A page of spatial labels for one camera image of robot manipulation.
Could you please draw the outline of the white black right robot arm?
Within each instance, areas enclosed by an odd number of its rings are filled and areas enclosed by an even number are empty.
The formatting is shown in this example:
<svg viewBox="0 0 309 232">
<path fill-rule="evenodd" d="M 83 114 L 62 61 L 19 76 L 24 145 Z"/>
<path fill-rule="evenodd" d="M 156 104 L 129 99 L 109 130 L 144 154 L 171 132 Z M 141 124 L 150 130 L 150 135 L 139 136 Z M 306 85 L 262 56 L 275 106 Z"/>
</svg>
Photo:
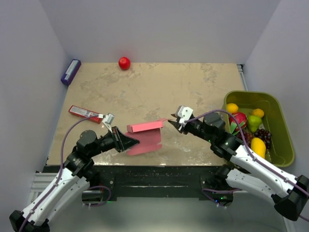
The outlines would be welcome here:
<svg viewBox="0 0 309 232">
<path fill-rule="evenodd" d="M 194 117 L 191 111 L 172 114 L 175 120 L 169 120 L 179 133 L 192 134 L 211 144 L 213 153 L 226 161 L 248 171 L 242 174 L 230 169 L 215 178 L 217 188 L 241 189 L 270 200 L 275 210 L 283 217 L 296 221 L 309 201 L 309 179 L 289 174 L 253 152 L 245 142 L 225 131 L 225 122 L 213 110 Z"/>
</svg>

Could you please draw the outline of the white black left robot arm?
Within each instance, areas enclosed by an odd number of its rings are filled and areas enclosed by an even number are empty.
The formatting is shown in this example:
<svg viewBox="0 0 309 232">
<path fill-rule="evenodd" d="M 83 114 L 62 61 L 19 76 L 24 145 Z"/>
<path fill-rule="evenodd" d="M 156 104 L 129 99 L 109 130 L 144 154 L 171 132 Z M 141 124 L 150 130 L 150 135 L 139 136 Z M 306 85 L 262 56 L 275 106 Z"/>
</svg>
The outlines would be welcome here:
<svg viewBox="0 0 309 232">
<path fill-rule="evenodd" d="M 75 194 L 96 189 L 100 173 L 94 168 L 93 157 L 115 149 L 123 152 L 138 145 L 139 140 L 128 137 L 117 127 L 104 136 L 97 137 L 92 130 L 83 131 L 76 146 L 46 189 L 22 211 L 15 210 L 9 216 L 15 232 L 48 232 L 51 217 L 64 207 Z"/>
</svg>

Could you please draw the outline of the pink paper box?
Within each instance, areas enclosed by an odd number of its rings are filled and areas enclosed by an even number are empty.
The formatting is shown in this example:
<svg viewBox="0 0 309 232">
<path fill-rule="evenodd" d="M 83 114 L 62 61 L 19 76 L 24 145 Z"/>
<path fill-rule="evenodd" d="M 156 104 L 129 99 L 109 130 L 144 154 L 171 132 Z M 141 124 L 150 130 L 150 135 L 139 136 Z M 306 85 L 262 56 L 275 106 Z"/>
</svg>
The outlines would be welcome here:
<svg viewBox="0 0 309 232">
<path fill-rule="evenodd" d="M 156 121 L 127 125 L 126 136 L 139 140 L 139 144 L 130 148 L 126 153 L 135 156 L 148 152 L 154 152 L 162 148 L 161 129 L 166 118 Z"/>
</svg>

